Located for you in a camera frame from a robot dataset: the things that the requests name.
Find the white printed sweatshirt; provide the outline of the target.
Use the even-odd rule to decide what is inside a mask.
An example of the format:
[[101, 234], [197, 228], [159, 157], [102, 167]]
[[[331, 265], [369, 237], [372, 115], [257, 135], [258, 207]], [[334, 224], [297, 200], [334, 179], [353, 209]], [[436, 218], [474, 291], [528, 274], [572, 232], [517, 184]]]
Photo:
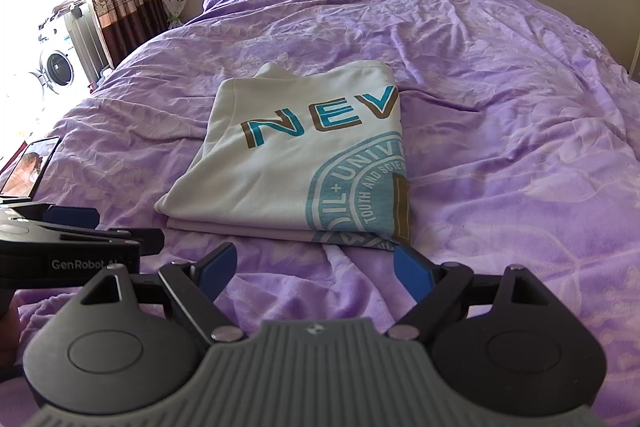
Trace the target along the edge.
[[156, 203], [173, 229], [390, 251], [410, 239], [399, 90], [379, 61], [221, 83], [205, 139]]

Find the smartphone with black case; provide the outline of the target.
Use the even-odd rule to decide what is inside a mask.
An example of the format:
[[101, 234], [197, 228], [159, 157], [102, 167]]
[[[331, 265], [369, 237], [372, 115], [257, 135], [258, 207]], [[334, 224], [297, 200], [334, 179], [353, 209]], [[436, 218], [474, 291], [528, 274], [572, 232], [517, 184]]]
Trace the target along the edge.
[[33, 199], [60, 143], [58, 136], [30, 143], [3, 183], [1, 198]]

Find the white washing machine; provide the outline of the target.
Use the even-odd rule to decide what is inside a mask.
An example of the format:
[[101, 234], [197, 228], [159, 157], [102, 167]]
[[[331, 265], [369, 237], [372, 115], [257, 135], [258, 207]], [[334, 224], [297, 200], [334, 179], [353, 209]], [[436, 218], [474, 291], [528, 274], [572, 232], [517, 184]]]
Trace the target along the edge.
[[38, 26], [38, 42], [38, 67], [32, 75], [42, 90], [60, 95], [84, 78], [93, 92], [113, 74], [93, 9], [86, 0], [55, 6]]

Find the purple floral bed cover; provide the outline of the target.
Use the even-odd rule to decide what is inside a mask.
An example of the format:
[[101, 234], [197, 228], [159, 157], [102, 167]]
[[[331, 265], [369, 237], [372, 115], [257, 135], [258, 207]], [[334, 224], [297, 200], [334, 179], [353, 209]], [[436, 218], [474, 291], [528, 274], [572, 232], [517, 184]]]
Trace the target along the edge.
[[[410, 239], [390, 251], [171, 228], [224, 80], [379, 61], [399, 90]], [[233, 244], [215, 300], [247, 338], [194, 345], [107, 265], [23, 289], [1, 326], [6, 426], [634, 426], [639, 421], [639, 87], [535, 0], [205, 0], [52, 131], [37, 202], [96, 229], [157, 228], [137, 274]], [[523, 265], [540, 305], [474, 306], [395, 339], [409, 246], [476, 274]]]

